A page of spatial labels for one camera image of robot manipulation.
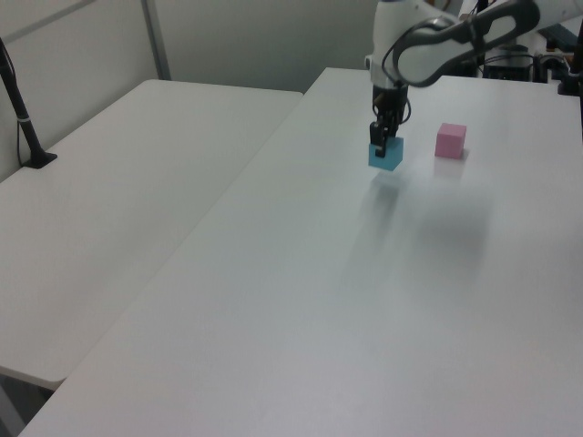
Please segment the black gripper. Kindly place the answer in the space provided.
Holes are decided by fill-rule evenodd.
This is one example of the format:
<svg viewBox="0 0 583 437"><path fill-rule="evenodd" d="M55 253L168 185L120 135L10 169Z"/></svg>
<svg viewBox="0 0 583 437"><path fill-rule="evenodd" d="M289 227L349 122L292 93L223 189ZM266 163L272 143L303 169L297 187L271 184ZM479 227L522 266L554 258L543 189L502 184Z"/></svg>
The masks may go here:
<svg viewBox="0 0 583 437"><path fill-rule="evenodd" d="M408 86L381 88L373 86L373 113L376 120L369 126L370 144L376 158L385 158L387 140L396 137L409 109Z"/></svg>

